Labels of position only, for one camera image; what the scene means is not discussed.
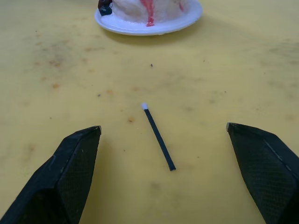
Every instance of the yellow table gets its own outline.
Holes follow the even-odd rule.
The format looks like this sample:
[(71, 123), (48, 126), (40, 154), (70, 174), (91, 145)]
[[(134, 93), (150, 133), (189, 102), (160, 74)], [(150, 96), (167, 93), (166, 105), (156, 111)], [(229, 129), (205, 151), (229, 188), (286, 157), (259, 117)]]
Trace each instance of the yellow table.
[(0, 216), (65, 136), (101, 125), (81, 224), (264, 223), (225, 127), (299, 153), (299, 2), (201, 3), (195, 25), (134, 37), (102, 30), (96, 0), (0, 2)]

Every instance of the black matchstick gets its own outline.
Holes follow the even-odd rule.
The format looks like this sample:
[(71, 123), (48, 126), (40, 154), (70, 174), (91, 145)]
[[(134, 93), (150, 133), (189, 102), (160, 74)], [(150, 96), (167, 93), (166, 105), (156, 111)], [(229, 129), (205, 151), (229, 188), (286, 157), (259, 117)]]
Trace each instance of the black matchstick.
[(166, 161), (168, 163), (170, 171), (176, 170), (176, 167), (174, 166), (173, 161), (171, 160), (171, 157), (170, 157), (170, 155), (169, 155), (169, 153), (167, 151), (166, 145), (165, 145), (165, 143), (164, 143), (164, 141), (163, 141), (163, 139), (162, 139), (162, 137), (160, 135), (160, 132), (159, 132), (159, 130), (158, 130), (158, 128), (157, 128), (157, 126), (156, 126), (156, 124), (154, 122), (154, 119), (153, 119), (153, 117), (150, 114), (148, 105), (146, 103), (143, 103), (142, 104), (142, 109), (144, 110), (146, 116), (149, 119), (149, 123), (150, 123), (151, 127), (153, 128), (153, 131), (154, 131), (155, 136), (156, 136), (156, 138), (157, 138), (157, 140), (159, 142), (159, 145), (160, 145), (160, 147), (162, 149), (162, 152), (163, 152), (163, 154), (165, 156), (165, 159), (166, 159)]

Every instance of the table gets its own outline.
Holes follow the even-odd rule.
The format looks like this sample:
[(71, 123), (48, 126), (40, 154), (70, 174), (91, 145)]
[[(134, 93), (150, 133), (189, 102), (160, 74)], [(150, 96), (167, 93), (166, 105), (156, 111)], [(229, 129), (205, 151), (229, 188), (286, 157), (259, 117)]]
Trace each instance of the table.
[(80, 224), (264, 223), (225, 127), (299, 153), (299, 3), (201, 3), (193, 26), (135, 37), (102, 30), (96, 0), (0, 2), (0, 216), (65, 136), (101, 125)]

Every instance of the cake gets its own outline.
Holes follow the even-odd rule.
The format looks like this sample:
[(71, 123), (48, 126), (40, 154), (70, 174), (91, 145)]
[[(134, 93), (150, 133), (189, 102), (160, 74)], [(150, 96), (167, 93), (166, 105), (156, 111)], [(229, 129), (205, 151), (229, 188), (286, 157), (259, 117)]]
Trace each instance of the cake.
[(118, 18), (129, 22), (144, 23), (147, 27), (176, 19), (189, 9), (188, 0), (112, 0), (112, 4), (109, 5), (112, 7), (110, 12), (107, 9), (109, 0), (100, 1), (106, 1), (106, 6), (102, 6), (104, 13), (101, 15), (108, 11), (107, 14), (113, 13)]

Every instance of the white plate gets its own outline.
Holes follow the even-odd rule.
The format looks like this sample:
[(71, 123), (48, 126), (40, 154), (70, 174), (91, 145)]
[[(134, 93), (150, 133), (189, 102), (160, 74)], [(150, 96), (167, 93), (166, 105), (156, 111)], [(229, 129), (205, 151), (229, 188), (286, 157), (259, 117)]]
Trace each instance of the white plate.
[(190, 10), (187, 14), (171, 21), (158, 23), (152, 27), (147, 27), (144, 23), (119, 19), (113, 13), (101, 16), (99, 10), (96, 10), (94, 17), (101, 27), (114, 33), (136, 36), (163, 35), (184, 29), (201, 17), (202, 7), (197, 0), (189, 0), (189, 6)]

